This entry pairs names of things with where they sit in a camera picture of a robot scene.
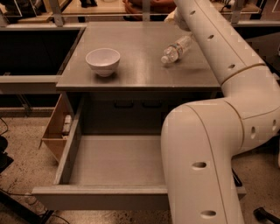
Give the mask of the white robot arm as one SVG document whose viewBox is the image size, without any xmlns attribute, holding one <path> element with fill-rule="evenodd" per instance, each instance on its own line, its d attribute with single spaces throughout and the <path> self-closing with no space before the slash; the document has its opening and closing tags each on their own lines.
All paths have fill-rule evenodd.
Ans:
<svg viewBox="0 0 280 224">
<path fill-rule="evenodd" d="M 172 223 L 244 224 L 231 158 L 277 134 L 280 87 L 209 0 L 174 1 L 223 96 L 182 104 L 164 120 L 161 154 Z"/>
</svg>

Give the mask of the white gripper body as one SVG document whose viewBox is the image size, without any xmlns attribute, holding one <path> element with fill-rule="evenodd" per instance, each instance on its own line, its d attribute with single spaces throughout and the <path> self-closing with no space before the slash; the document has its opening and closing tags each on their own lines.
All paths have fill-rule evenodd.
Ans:
<svg viewBox="0 0 280 224">
<path fill-rule="evenodd" d="M 164 19 L 165 23 L 174 24 L 183 31 L 189 32 L 190 28 L 178 9 L 175 9 Z"/>
</svg>

